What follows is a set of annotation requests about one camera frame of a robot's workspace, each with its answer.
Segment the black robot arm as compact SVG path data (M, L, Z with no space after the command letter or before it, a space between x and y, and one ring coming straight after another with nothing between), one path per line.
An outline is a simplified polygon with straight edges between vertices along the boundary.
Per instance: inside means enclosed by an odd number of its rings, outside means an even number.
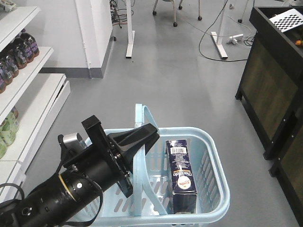
M55 173L34 188L28 196L0 205L3 227L87 227L92 220L73 222L71 218L117 184L125 197L133 194L129 174L133 158L141 147L149 151L159 139L151 123L106 134L96 116L82 122L91 140L83 150L75 150L58 137L61 161Z

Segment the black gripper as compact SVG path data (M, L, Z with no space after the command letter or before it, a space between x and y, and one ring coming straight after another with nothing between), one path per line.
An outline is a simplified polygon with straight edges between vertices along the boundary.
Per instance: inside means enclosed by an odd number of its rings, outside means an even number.
M105 134L100 120L92 115L82 121L91 145L82 151L69 151L63 166L91 180L120 180L116 184L126 198L133 194L129 173L133 158L144 146L145 154L160 138L151 123L125 131Z

